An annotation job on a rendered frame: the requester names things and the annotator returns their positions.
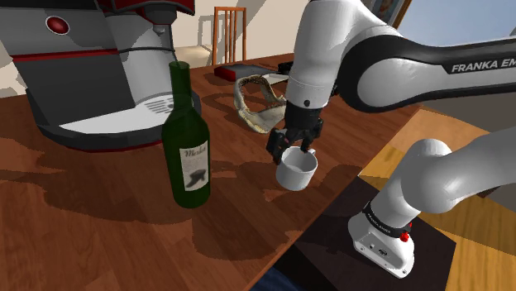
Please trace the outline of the beige animal jaw bone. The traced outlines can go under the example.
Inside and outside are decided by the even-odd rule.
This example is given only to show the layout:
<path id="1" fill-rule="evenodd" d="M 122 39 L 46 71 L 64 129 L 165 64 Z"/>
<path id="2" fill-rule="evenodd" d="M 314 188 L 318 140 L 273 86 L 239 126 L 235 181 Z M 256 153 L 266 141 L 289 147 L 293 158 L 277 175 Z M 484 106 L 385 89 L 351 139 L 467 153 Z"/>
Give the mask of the beige animal jaw bone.
<path id="1" fill-rule="evenodd" d="M 259 112 L 253 112 L 245 102 L 243 87 L 249 83 L 260 85 L 260 90 L 269 107 Z M 269 133 L 281 120 L 284 119 L 287 100 L 283 95 L 276 96 L 269 81 L 258 74 L 242 77 L 236 80 L 233 86 L 233 104 L 237 114 L 253 131 L 260 134 Z"/>

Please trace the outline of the grey and red coffee machine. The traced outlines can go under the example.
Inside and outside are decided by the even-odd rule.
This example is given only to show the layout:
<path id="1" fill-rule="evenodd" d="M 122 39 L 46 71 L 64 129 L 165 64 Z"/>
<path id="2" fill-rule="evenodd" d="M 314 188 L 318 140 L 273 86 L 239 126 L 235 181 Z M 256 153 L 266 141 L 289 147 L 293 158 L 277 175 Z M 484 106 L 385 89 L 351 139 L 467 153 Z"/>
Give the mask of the grey and red coffee machine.
<path id="1" fill-rule="evenodd" d="M 0 42 L 41 133 L 86 151 L 159 142 L 179 13 L 195 0 L 0 0 Z"/>

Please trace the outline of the dark robot stand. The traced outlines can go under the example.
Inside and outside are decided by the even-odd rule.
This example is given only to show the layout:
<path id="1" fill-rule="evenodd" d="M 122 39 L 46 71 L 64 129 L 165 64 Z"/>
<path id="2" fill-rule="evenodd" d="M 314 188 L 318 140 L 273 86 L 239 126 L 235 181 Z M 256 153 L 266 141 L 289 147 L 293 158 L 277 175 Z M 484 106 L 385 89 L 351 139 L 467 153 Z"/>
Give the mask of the dark robot stand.
<path id="1" fill-rule="evenodd" d="M 305 291 L 445 291 L 456 243 L 416 217 L 412 271 L 397 279 L 353 246 L 347 223 L 378 190 L 357 177 L 302 236 L 275 268 Z"/>

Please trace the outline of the wooden table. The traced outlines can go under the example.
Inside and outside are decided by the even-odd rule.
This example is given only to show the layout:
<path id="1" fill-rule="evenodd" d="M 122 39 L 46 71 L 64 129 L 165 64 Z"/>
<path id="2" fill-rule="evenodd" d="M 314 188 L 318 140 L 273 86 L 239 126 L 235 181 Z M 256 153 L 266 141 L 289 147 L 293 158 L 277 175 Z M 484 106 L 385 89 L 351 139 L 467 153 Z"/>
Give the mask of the wooden table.
<path id="1" fill-rule="evenodd" d="M 0 291 L 245 291 L 417 111 L 322 111 L 310 185 L 275 180 L 267 138 L 236 115 L 232 85 L 191 73 L 211 134 L 212 193 L 173 199 L 160 145 L 86 153 L 45 138 L 25 96 L 0 98 Z"/>

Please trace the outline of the framed wall picture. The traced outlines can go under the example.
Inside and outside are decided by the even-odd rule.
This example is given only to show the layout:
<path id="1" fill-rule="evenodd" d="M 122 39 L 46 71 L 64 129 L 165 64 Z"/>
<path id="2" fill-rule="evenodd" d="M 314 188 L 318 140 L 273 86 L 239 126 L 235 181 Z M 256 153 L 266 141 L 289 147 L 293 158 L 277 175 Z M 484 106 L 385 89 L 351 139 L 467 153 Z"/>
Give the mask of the framed wall picture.
<path id="1" fill-rule="evenodd" d="M 399 28 L 412 0 L 371 0 L 368 8 L 386 24 Z"/>

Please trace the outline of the red and grey flat tool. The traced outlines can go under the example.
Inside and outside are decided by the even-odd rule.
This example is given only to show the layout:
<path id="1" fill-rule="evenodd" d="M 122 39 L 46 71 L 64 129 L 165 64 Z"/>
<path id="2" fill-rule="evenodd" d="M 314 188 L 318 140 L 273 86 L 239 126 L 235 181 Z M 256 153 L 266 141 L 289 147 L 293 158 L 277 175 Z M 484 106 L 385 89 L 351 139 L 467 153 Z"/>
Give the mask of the red and grey flat tool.
<path id="1" fill-rule="evenodd" d="M 276 84 L 287 81 L 289 76 L 280 72 L 253 64 L 226 64 L 214 69 L 214 74 L 221 79 L 234 81 L 241 85 L 247 83 Z"/>

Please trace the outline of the white cup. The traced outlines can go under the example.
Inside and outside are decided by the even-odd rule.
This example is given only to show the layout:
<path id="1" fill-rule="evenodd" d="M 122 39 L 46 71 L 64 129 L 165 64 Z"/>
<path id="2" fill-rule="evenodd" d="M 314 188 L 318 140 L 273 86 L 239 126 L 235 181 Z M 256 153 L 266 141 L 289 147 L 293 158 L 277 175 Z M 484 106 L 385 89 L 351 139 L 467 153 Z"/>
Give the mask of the white cup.
<path id="1" fill-rule="evenodd" d="M 291 146 L 282 154 L 275 178 L 283 188 L 300 191 L 308 186 L 317 167 L 315 149 L 303 152 L 299 146 Z"/>

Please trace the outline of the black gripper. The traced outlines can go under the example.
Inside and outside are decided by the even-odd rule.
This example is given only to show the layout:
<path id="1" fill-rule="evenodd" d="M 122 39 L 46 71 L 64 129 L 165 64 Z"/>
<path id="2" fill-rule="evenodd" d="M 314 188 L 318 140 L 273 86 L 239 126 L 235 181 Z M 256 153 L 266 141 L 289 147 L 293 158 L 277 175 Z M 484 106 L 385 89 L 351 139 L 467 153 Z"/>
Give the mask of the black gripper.
<path id="1" fill-rule="evenodd" d="M 284 129 L 273 128 L 270 131 L 265 149 L 270 153 L 276 165 L 282 154 L 291 146 L 290 140 L 302 140 L 300 150 L 307 153 L 312 143 L 321 135 L 323 120 L 321 108 L 298 107 L 287 102 L 284 113 Z"/>

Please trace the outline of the wooden chair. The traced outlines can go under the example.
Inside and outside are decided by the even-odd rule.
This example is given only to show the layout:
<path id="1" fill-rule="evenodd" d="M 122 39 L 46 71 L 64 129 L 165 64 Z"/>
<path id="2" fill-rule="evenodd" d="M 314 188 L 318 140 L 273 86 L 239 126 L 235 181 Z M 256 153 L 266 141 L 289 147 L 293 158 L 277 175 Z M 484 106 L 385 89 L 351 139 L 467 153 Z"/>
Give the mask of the wooden chair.
<path id="1" fill-rule="evenodd" d="M 213 39 L 212 39 L 212 65 L 218 63 L 217 48 L 219 37 L 219 15 L 224 12 L 223 39 L 224 39 L 224 63 L 233 63 L 236 58 L 237 43 L 237 15 L 240 12 L 242 17 L 241 30 L 241 59 L 246 60 L 246 8 L 245 7 L 215 7 L 213 11 Z"/>

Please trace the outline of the green wine bottle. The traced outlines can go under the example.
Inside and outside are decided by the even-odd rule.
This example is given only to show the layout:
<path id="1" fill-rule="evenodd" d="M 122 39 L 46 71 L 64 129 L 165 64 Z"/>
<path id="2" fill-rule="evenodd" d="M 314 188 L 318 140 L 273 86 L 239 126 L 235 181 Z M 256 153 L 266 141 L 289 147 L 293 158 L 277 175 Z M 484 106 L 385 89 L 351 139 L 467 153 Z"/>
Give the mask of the green wine bottle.
<path id="1" fill-rule="evenodd" d="M 189 64 L 169 63 L 173 107 L 162 126 L 162 144 L 174 200 L 182 208 L 197 208 L 210 196 L 210 133 L 196 111 Z"/>

